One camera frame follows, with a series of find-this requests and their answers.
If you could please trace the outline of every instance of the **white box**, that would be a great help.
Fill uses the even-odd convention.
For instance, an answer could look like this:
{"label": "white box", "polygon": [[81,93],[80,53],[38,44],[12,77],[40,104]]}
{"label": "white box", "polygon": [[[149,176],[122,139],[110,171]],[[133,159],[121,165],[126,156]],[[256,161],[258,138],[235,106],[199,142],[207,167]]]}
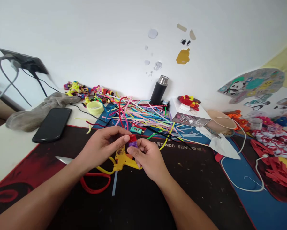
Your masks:
{"label": "white box", "polygon": [[192,109],[188,112],[180,109],[181,102],[177,97],[170,100],[170,113],[172,116],[172,121],[175,123],[193,126],[193,127],[202,127],[211,121],[210,116],[207,114],[205,109],[202,107],[202,103],[199,105],[199,111],[193,111]]}

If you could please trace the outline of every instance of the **thermos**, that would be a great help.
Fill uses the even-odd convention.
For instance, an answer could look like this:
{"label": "thermos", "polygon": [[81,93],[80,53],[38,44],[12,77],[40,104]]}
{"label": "thermos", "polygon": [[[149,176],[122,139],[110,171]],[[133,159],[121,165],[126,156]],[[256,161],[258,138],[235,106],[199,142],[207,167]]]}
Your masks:
{"label": "thermos", "polygon": [[156,82],[154,91],[151,96],[150,104],[152,105],[160,105],[160,102],[162,100],[162,96],[167,88],[168,85],[168,77],[162,75]]}

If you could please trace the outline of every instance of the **power outlet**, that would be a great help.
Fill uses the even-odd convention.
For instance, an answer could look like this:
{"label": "power outlet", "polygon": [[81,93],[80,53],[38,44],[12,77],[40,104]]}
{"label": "power outlet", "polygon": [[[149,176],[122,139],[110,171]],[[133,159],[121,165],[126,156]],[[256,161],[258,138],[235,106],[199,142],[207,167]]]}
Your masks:
{"label": "power outlet", "polygon": [[23,69],[29,70],[28,69],[29,66],[31,64],[34,64],[34,70],[36,72],[49,74],[44,64],[42,63],[42,61],[37,57],[32,57],[26,54],[20,54],[20,53],[16,53],[16,52],[5,50],[5,49],[0,49],[0,51],[2,52],[3,55],[11,54],[12,56],[14,56],[16,60],[21,63],[21,67]]}

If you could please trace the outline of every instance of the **black smartphone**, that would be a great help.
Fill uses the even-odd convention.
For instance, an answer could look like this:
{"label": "black smartphone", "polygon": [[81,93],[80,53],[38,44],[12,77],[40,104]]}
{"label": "black smartphone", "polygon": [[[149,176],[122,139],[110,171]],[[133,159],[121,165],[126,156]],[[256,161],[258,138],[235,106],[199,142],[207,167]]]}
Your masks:
{"label": "black smartphone", "polygon": [[67,124],[72,109],[51,109],[32,141],[35,143],[48,143],[58,140]]}

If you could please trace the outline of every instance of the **red scissors handle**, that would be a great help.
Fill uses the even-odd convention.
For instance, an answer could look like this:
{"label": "red scissors handle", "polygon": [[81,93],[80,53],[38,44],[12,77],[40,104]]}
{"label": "red scissors handle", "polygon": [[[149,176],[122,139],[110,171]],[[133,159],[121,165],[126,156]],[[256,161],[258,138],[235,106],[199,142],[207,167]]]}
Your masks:
{"label": "red scissors handle", "polygon": [[108,178],[108,183],[103,188],[94,190],[94,189],[91,189],[87,186],[84,177],[82,177],[80,179],[80,183],[82,184],[83,188],[90,194],[98,194],[98,193],[103,192],[105,189],[107,189],[107,187],[109,186],[110,181],[111,181],[110,175],[107,175],[105,173],[90,173],[89,172],[89,173],[86,173],[85,176],[101,176],[101,177],[107,177]]}

